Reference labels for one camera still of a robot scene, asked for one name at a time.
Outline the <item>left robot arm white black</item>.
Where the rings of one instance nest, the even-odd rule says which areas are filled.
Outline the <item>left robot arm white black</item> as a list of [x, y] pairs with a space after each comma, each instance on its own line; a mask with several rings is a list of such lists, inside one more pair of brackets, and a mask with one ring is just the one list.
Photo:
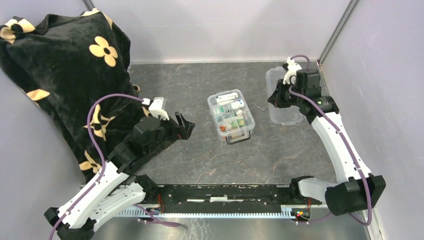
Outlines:
[[126, 208], [156, 200], [158, 186], [147, 175], [137, 176], [121, 191], [118, 187], [177, 140], [190, 138], [196, 125], [180, 112], [175, 117], [143, 117], [133, 132], [115, 146], [87, 185], [63, 206], [50, 207], [44, 213], [61, 240], [89, 240], [104, 223]]

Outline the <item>green small medicine box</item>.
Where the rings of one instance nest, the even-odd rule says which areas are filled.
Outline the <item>green small medicine box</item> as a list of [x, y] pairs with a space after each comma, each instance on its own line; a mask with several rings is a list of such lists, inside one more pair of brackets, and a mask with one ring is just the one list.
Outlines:
[[239, 124], [238, 124], [237, 120], [232, 120], [229, 124], [229, 128], [231, 130], [239, 128]]

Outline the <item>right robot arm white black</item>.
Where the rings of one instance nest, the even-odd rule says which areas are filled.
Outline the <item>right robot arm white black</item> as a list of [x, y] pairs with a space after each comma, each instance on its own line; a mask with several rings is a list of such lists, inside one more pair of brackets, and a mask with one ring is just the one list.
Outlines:
[[355, 150], [335, 100], [322, 94], [319, 71], [289, 72], [275, 67], [267, 71], [265, 79], [273, 122], [293, 125], [305, 118], [320, 137], [336, 174], [335, 184], [313, 176], [292, 179], [289, 199], [295, 204], [308, 198], [318, 200], [335, 216], [372, 212], [386, 181], [373, 175]]

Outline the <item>clear box lid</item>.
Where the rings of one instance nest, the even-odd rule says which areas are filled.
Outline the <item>clear box lid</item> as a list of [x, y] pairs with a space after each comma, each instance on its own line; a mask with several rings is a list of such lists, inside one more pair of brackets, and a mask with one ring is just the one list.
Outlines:
[[[268, 97], [274, 93], [278, 80], [283, 79], [285, 73], [286, 71], [282, 66], [271, 68], [266, 72], [265, 80]], [[290, 106], [289, 108], [276, 108], [273, 104], [269, 103], [268, 107], [270, 120], [275, 124], [281, 124], [282, 126], [297, 125], [304, 119], [304, 116], [300, 113], [297, 106]]]

